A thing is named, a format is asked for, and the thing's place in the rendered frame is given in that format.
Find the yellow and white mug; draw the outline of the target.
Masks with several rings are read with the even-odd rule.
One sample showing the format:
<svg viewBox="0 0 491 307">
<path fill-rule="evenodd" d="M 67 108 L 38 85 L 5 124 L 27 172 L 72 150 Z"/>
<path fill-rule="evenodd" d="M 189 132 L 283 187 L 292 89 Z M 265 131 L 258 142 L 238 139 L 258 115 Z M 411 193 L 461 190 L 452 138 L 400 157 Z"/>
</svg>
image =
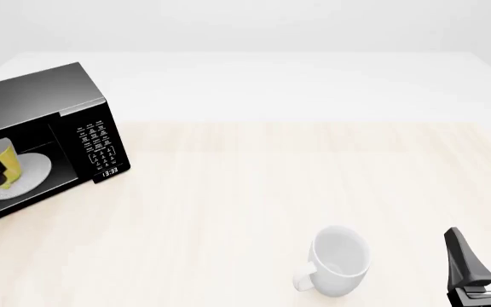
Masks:
<svg viewBox="0 0 491 307">
<path fill-rule="evenodd" d="M 0 188 L 8 189 L 12 183 L 20 178 L 22 170 L 14 145 L 7 137 L 0 139 L 0 161 L 6 167 L 6 171 L 3 173 L 6 181 Z"/>
</svg>

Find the black microwave oven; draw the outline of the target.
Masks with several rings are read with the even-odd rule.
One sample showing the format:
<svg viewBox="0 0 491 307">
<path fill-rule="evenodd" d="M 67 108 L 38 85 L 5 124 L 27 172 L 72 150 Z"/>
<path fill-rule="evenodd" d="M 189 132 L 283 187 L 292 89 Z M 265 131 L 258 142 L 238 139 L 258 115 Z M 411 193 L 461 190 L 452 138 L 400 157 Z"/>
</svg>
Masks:
<svg viewBox="0 0 491 307">
<path fill-rule="evenodd" d="M 79 63 L 0 81 L 0 139 L 5 137 L 17 156 L 46 155 L 52 168 L 32 191 L 0 200 L 0 218 L 130 168 L 107 99 Z"/>
</svg>

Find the plain white mug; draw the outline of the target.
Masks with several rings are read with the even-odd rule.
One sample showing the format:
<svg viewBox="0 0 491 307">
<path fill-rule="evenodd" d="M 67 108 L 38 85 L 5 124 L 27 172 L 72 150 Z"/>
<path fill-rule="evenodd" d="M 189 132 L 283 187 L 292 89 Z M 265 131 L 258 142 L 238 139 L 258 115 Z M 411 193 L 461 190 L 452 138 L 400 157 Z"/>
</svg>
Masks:
<svg viewBox="0 0 491 307">
<path fill-rule="evenodd" d="M 321 229 L 312 240 L 308 262 L 292 277 L 299 291 L 315 289 L 328 297 L 341 297 L 354 291 L 372 262 L 366 240 L 353 229 L 332 225 Z"/>
</svg>

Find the white round turntable plate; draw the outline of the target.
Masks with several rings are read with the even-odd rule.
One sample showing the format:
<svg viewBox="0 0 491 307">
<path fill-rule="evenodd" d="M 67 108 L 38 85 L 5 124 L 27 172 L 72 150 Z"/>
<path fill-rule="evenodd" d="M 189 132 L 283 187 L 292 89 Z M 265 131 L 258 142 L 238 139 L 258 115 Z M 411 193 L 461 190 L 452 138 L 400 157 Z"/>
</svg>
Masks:
<svg viewBox="0 0 491 307">
<path fill-rule="evenodd" d="M 40 153 L 23 153 L 18 155 L 21 175 L 10 188 L 0 188 L 0 200 L 22 196 L 39 186 L 50 174 L 51 160 Z"/>
</svg>

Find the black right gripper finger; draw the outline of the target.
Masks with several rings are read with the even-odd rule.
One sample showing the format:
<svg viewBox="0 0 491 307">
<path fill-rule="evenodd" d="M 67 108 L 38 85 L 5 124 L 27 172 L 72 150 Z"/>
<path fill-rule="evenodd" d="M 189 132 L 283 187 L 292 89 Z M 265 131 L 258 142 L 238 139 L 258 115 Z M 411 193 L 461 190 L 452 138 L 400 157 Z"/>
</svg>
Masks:
<svg viewBox="0 0 491 307">
<path fill-rule="evenodd" d="M 491 272 L 471 250 L 457 227 L 444 234 L 448 255 L 448 290 L 485 287 L 491 284 Z"/>
</svg>

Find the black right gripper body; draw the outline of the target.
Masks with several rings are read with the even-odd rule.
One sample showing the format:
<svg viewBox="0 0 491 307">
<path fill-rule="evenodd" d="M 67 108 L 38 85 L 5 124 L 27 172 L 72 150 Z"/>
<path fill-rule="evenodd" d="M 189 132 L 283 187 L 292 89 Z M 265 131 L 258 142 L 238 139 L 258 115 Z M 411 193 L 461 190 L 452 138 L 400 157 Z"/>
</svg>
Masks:
<svg viewBox="0 0 491 307">
<path fill-rule="evenodd" d="M 491 291 L 485 287 L 455 287 L 448 289 L 452 307 L 491 307 Z"/>
</svg>

